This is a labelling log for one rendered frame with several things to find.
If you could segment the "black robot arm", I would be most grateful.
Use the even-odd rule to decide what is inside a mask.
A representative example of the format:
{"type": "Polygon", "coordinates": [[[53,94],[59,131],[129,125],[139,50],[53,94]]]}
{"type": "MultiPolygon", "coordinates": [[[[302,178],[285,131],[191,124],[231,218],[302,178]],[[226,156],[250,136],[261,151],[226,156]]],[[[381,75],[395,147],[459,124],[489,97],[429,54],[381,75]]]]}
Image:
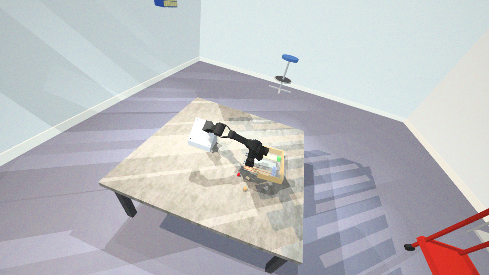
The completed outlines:
{"type": "Polygon", "coordinates": [[[269,152],[269,148],[262,146],[262,143],[256,139],[251,140],[251,139],[246,139],[243,136],[240,136],[233,130],[230,130],[230,127],[227,126],[227,128],[230,130],[228,133],[228,136],[222,136],[223,131],[225,130],[225,127],[227,124],[223,123],[216,123],[215,125],[213,124],[212,121],[207,121],[203,125],[202,130],[207,132],[207,133],[214,133],[214,135],[221,137],[222,139],[229,138],[229,139],[234,139],[246,146],[246,148],[249,148],[250,151],[255,152],[256,155],[253,156],[253,158],[256,158],[258,161],[261,161],[263,159],[263,156],[267,156],[269,152]]]}

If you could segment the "beige strip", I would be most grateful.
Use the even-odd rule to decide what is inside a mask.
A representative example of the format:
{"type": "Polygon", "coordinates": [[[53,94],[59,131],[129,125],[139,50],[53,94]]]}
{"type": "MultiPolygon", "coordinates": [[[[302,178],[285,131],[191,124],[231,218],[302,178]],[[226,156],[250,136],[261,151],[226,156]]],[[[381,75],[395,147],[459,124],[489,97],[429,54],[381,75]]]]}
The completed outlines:
{"type": "Polygon", "coordinates": [[[251,172],[257,173],[257,174],[259,172],[259,168],[257,168],[257,167],[251,168],[251,167],[244,166],[244,169],[243,170],[251,171],[251,172]]]}

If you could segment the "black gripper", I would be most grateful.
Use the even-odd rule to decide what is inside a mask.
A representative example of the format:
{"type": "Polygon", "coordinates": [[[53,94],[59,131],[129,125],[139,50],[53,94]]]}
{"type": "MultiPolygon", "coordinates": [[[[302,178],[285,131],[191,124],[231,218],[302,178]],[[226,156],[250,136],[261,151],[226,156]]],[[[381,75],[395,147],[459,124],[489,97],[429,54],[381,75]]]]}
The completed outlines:
{"type": "Polygon", "coordinates": [[[253,158],[254,155],[256,155],[256,153],[249,150],[245,166],[253,168],[255,161],[255,158],[253,158]]]}

